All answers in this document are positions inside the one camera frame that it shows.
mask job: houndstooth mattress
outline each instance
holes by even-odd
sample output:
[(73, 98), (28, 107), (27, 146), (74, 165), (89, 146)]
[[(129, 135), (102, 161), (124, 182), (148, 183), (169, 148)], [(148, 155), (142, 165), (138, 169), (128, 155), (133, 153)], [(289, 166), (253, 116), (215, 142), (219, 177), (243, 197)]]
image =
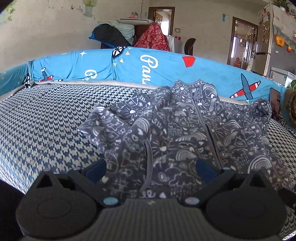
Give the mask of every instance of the houndstooth mattress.
[[(34, 85), (1, 101), (0, 178), (25, 193), (43, 169), (64, 173), (103, 158), (94, 145), (78, 134), (78, 127), (98, 104), (125, 101), (136, 89), (139, 88)], [(268, 139), (296, 183), (296, 136), (271, 120)], [(294, 212), (288, 209), (281, 237), (296, 230), (295, 219)]]

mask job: zipper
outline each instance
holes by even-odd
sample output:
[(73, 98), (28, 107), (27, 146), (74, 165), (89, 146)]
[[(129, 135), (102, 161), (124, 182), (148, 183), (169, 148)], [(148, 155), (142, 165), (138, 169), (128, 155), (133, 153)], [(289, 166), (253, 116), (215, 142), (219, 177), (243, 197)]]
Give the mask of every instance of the zipper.
[(217, 168), (221, 169), (222, 166), (221, 166), (220, 160), (218, 158), (218, 156), (220, 156), (220, 155), (216, 151), (217, 150), (217, 146), (216, 146), (216, 143), (214, 141), (213, 134), (212, 134), (211, 129), (209, 128), (209, 126), (203, 121), (203, 118), (202, 118), (202, 116), (200, 114), (200, 111), (199, 111), (198, 107), (196, 106), (196, 103), (195, 103), (195, 101), (193, 99), (193, 93), (192, 93), (192, 91), (191, 91), (191, 101), (192, 101), (193, 106), (195, 108), (195, 111), (197, 113), (197, 116), (198, 116), (198, 119), (200, 121), (200, 124), (204, 127), (205, 130), (207, 130), (206, 131), (206, 134), (207, 134), (207, 137), (208, 137), (208, 140), (209, 140), (209, 145), (210, 145), (210, 147), (212, 149), (212, 152), (213, 152), (213, 156), (214, 156), (214, 159), (215, 159), (216, 166), (217, 166)]

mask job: ceiling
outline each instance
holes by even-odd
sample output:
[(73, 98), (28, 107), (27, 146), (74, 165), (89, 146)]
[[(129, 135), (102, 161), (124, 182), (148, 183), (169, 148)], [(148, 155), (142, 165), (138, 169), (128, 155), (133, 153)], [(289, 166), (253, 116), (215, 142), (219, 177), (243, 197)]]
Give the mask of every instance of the ceiling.
[(252, 27), (239, 22), (236, 22), (235, 26), (237, 27), (237, 29), (235, 30), (235, 34), (238, 34), (241, 36), (247, 36), (248, 34), (251, 34), (254, 32)]
[(165, 12), (168, 16), (172, 16), (172, 10), (171, 9), (157, 9), (157, 12)]

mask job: green plant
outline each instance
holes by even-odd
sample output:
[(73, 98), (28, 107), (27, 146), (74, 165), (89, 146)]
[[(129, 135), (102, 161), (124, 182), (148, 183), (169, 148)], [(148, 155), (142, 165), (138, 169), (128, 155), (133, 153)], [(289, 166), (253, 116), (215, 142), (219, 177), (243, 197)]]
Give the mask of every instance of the green plant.
[(82, 0), (85, 6), (94, 7), (98, 0)]
[(290, 12), (289, 4), (291, 4), (288, 0), (273, 0), (274, 5), (278, 7), (284, 7), (286, 12)]
[(293, 80), (291, 82), (291, 87), (290, 88), (296, 91), (296, 80)]
[(5, 9), (8, 12), (10, 9), (13, 9), (13, 5), (15, 5), (15, 3), (17, 2), (17, 0), (12, 1)]

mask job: white star print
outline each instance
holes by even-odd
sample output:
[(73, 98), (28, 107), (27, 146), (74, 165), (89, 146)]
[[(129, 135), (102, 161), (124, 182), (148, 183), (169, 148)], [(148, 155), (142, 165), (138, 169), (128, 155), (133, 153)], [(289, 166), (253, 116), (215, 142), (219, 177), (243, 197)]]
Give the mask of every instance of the white star print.
[(81, 54), (81, 57), (83, 57), (83, 55), (85, 55), (85, 54), (87, 54), (86, 52), (82, 52), (82, 53), (80, 53)]

